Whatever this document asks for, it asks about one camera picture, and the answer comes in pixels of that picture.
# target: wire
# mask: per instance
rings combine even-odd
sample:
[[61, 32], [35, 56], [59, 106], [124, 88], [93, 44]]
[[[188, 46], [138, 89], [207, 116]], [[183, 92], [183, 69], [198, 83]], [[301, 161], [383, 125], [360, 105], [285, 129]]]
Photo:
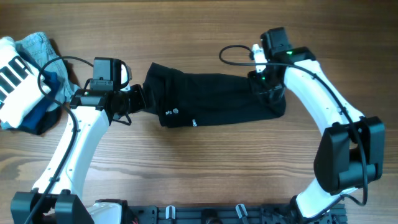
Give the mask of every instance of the wire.
[[87, 65], [89, 65], [91, 67], [94, 67], [94, 65], [92, 63], [89, 63], [86, 60], [83, 60], [81, 58], [73, 57], [73, 56], [64, 56], [64, 57], [57, 57], [57, 58], [49, 60], [46, 64], [43, 65], [42, 69], [40, 69], [40, 71], [39, 71], [39, 75], [37, 76], [37, 86], [38, 86], [40, 92], [44, 95], [44, 97], [46, 97], [51, 102], [56, 103], [59, 106], [61, 106], [70, 115], [72, 122], [73, 122], [73, 129], [72, 129], [72, 137], [70, 138], [69, 145], [67, 147], [67, 150], [65, 151], [65, 154], [63, 155], [63, 157], [61, 159], [60, 164], [57, 167], [57, 170], [55, 170], [53, 177], [50, 178], [50, 183], [48, 184], [47, 188], [44, 190], [44, 192], [40, 196], [39, 200], [33, 207], [32, 211], [29, 213], [29, 216], [26, 218], [25, 224], [30, 223], [33, 216], [38, 212], [38, 210], [40, 209], [40, 206], [43, 204], [45, 196], [47, 194], [49, 194], [53, 185], [58, 181], [58, 176], [62, 170], [63, 165], [65, 164], [65, 161], [67, 160], [67, 158], [69, 156], [69, 153], [73, 147], [73, 143], [75, 142], [75, 139], [76, 139], [76, 134], [78, 132], [78, 123], [77, 123], [77, 119], [76, 119], [75, 115], [73, 114], [73, 112], [67, 106], [65, 106], [64, 104], [62, 104], [61, 102], [57, 101], [55, 98], [51, 97], [46, 92], [44, 92], [42, 89], [41, 81], [40, 81], [40, 78], [41, 78], [42, 74], [44, 73], [45, 68], [48, 65], [50, 65], [52, 62], [54, 62], [56, 60], [63, 60], [63, 59], [78, 60], [78, 61], [86, 63]]
[[86, 80], [85, 86], [83, 87], [84, 90], [87, 89], [88, 84], [90, 83], [90, 81], [92, 81], [93, 78], [89, 78]]
[[[129, 84], [129, 82], [130, 82], [130, 77], [131, 77], [131, 76], [130, 76], [129, 68], [127, 67], [126, 63], [123, 62], [123, 61], [121, 61], [121, 64], [124, 65], [124, 67], [126, 68], [126, 73], [127, 73], [127, 81], [125, 81], [125, 82], [121, 85], [121, 88], [124, 88], [124, 87], [126, 87], [126, 86]], [[130, 125], [132, 124], [132, 122], [131, 122], [131, 118], [129, 117], [129, 112], [126, 111], [126, 114], [125, 114], [124, 116], [126, 117], [126, 119], [127, 119], [128, 122], [120, 121], [120, 120], [118, 120], [118, 119], [112, 119], [112, 121], [117, 122], [117, 123], [121, 123], [121, 124], [124, 124], [124, 125], [127, 125], [127, 126], [130, 126]]]
[[[355, 138], [356, 142], [358, 143], [358, 147], [359, 147], [359, 151], [360, 151], [360, 155], [361, 155], [362, 175], [363, 175], [363, 199], [362, 199], [362, 202], [360, 202], [358, 199], [354, 198], [351, 195], [342, 194], [342, 195], [340, 195], [340, 199], [336, 203], [338, 203], [340, 200], [342, 200], [344, 198], [349, 198], [354, 203], [356, 203], [357, 205], [365, 206], [366, 203], [368, 202], [368, 170], [366, 168], [365, 150], [363, 148], [362, 140], [359, 137], [358, 130], [354, 126], [353, 120], [348, 115], [348, 112], [347, 112], [346, 108], [343, 106], [343, 104], [340, 102], [340, 100], [337, 98], [337, 96], [331, 90], [331, 88], [321, 78], [319, 78], [319, 76], [317, 74], [309, 71], [306, 68], [303, 68], [303, 67], [300, 67], [300, 66], [297, 66], [297, 65], [291, 65], [291, 64], [287, 64], [287, 63], [272, 63], [272, 62], [271, 63], [240, 63], [240, 62], [230, 62], [230, 61], [227, 61], [227, 60], [223, 59], [223, 57], [222, 57], [223, 52], [225, 50], [227, 50], [227, 49], [233, 48], [234, 46], [237, 46], [237, 45], [230, 45], [230, 46], [227, 46], [227, 47], [224, 47], [223, 49], [221, 49], [220, 53], [218, 54], [218, 57], [219, 57], [219, 59], [222, 62], [224, 62], [224, 63], [226, 63], [228, 65], [237, 65], [237, 66], [275, 65], [275, 66], [296, 68], [298, 70], [301, 70], [301, 71], [309, 74], [314, 79], [318, 80], [318, 82], [320, 82], [326, 88], [326, 90], [328, 90], [328, 92], [331, 95], [331, 97], [333, 97], [333, 99], [336, 101], [337, 105], [340, 107], [341, 112], [347, 118], [349, 128], [350, 128], [350, 130], [352, 130], [352, 132], [354, 134], [354, 138]], [[250, 50], [249, 47], [241, 47], [241, 48]]]

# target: gray fabric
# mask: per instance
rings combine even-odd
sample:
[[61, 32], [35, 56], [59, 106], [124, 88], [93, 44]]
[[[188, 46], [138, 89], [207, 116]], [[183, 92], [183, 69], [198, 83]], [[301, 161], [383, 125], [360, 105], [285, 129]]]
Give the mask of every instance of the gray fabric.
[[[28, 35], [22, 40], [16, 42], [16, 50], [18, 52], [24, 52], [29, 55], [40, 67], [43, 67], [49, 60], [57, 58], [58, 55], [55, 53], [51, 46], [49, 38], [43, 32], [37, 32]], [[65, 64], [62, 60], [57, 60], [45, 69], [48, 72], [57, 73], [58, 81], [60, 82], [60, 88], [58, 89], [55, 99], [61, 103], [69, 102], [73, 94], [80, 88], [78, 85], [73, 84], [68, 79], [68, 72]], [[58, 108], [58, 105], [52, 103], [47, 111], [53, 111]], [[1, 123], [3, 129], [12, 128], [8, 123]]]

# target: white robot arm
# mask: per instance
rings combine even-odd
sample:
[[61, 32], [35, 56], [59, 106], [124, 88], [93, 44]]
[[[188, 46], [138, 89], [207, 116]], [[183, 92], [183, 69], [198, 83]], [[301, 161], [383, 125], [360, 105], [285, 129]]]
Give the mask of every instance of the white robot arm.
[[[338, 93], [308, 49], [292, 50], [291, 45], [285, 38], [284, 29], [281, 30], [279, 28], [266, 32], [262, 36], [262, 43], [264, 48], [258, 45], [253, 46], [252, 58], [256, 63], [250, 65], [255, 65], [256, 71], [249, 73], [249, 77], [252, 77], [255, 82], [265, 82], [266, 89], [263, 92], [265, 94], [262, 96], [266, 98], [266, 101], [272, 102], [275, 96], [280, 98], [278, 94], [283, 95], [284, 92], [282, 90], [284, 88], [291, 90], [304, 104], [315, 120], [321, 135], [323, 135], [320, 149], [314, 162], [316, 178], [306, 190], [292, 199], [289, 207], [289, 212], [295, 213], [293, 221], [292, 217], [290, 217], [291, 222], [306, 223], [326, 213], [342, 199], [342, 195], [348, 195], [363, 187], [363, 170], [358, 161], [358, 156], [351, 156], [355, 151], [350, 151], [348, 148], [350, 139], [354, 139], [350, 129], [352, 126], [350, 125], [354, 125], [355, 128], [361, 130], [361, 141], [365, 145], [367, 160], [367, 172], [365, 173], [367, 174], [368, 182], [381, 177], [384, 126], [377, 118], [365, 118], [360, 111], [351, 106]], [[238, 65], [238, 63], [223, 60], [221, 58], [222, 51], [220, 52], [222, 61]], [[109, 86], [107, 82], [120, 83], [121, 81], [115, 80], [112, 76], [104, 78], [106, 75], [103, 74], [102, 78], [99, 78], [101, 75], [96, 74], [96, 71], [101, 70], [102, 63], [109, 62], [109, 60], [105, 59], [109, 58], [99, 58], [98, 63], [95, 64], [95, 74], [94, 79], [91, 81], [90, 91], [78, 91], [71, 102], [72, 113], [78, 121], [78, 133], [67, 161], [64, 163], [56, 183], [51, 187], [48, 194], [59, 195], [59, 197], [74, 195], [73, 199], [80, 204], [73, 209], [78, 207], [83, 210], [81, 216], [83, 220], [86, 220], [86, 223], [118, 224], [125, 221], [123, 217], [125, 216], [126, 205], [110, 200], [98, 202], [92, 207], [84, 209], [78, 200], [82, 197], [83, 184], [94, 151], [112, 122], [113, 115], [115, 113], [133, 113], [144, 108], [145, 105], [139, 85], [132, 86], [131, 90], [126, 89], [124, 93], [108, 95], [109, 90], [113, 91], [115, 90], [114, 88], [120, 90], [121, 85]], [[289, 63], [290, 66], [281, 66], [282, 63]], [[314, 76], [305, 72], [305, 70], [315, 74], [328, 88], [320, 83], [318, 79], [315, 79]], [[340, 108], [331, 91], [344, 108]], [[124, 102], [125, 107], [115, 108], [114, 103], [112, 103], [114, 101]], [[14, 197], [11, 212], [15, 223], [23, 223], [25, 221], [27, 214], [29, 214], [27, 211], [32, 211], [32, 207], [35, 205], [34, 197], [43, 195], [49, 186], [50, 179], [54, 176], [54, 172], [67, 150], [72, 136], [72, 124], [72, 117], [69, 116], [67, 128], [60, 144], [50, 164], [40, 179], [34, 184], [32, 192], [18, 192]], [[60, 204], [55, 205], [56, 213], [60, 210], [66, 210], [65, 207], [62, 207], [66, 206], [66, 203]], [[168, 218], [167, 214], [169, 214], [169, 217], [174, 217], [175, 219], [175, 208], [173, 210], [170, 209], [169, 213], [167, 211], [168, 209], [166, 210], [166, 218]], [[238, 211], [238, 214], [240, 214], [239, 218], [241, 218], [245, 211]], [[67, 223], [76, 223], [73, 219], [71, 220]], [[243, 223], [247, 224], [248, 221], [243, 219]]]

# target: black garment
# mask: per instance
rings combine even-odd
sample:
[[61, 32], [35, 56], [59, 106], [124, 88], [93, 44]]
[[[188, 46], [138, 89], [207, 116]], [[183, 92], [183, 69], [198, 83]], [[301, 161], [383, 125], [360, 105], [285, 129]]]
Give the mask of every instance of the black garment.
[[188, 74], [153, 63], [143, 86], [146, 111], [157, 114], [160, 124], [169, 128], [234, 124], [285, 113], [284, 97], [272, 106], [260, 103], [245, 77]]
[[52, 126], [54, 126], [58, 122], [59, 118], [61, 117], [61, 112], [61, 107], [58, 107], [52, 111], [45, 112], [44, 116], [42, 117], [42, 119], [40, 119], [34, 129], [30, 129], [28, 127], [20, 125], [18, 128], [10, 128], [9, 130], [20, 130], [26, 133], [41, 135], [48, 129], [52, 128]]

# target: folded clothing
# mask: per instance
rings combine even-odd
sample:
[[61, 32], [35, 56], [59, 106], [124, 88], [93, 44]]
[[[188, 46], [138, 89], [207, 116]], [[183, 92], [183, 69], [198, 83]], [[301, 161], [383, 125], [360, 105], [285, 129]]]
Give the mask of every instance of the folded clothing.
[[[36, 32], [15, 42], [15, 48], [23, 59], [38, 69], [49, 60], [58, 57], [51, 46], [50, 40], [43, 32]], [[67, 68], [63, 60], [57, 60], [48, 65], [43, 77], [48, 78], [45, 83], [52, 89], [49, 93], [50, 96], [61, 103], [69, 102], [73, 94], [79, 89], [78, 85], [69, 81]], [[44, 98], [32, 109], [31, 113], [26, 115], [18, 130], [40, 135], [58, 121], [60, 114], [59, 105]], [[1, 127], [3, 129], [13, 129], [7, 122], [1, 122]]]
[[[44, 97], [37, 86], [39, 71], [24, 61], [10, 37], [0, 39], [0, 119], [17, 128], [24, 117]], [[48, 93], [51, 89], [41, 81]]]
[[223, 74], [189, 74], [156, 63], [143, 89], [149, 108], [162, 126], [209, 126], [278, 118], [285, 98], [271, 106], [260, 102], [247, 78]]

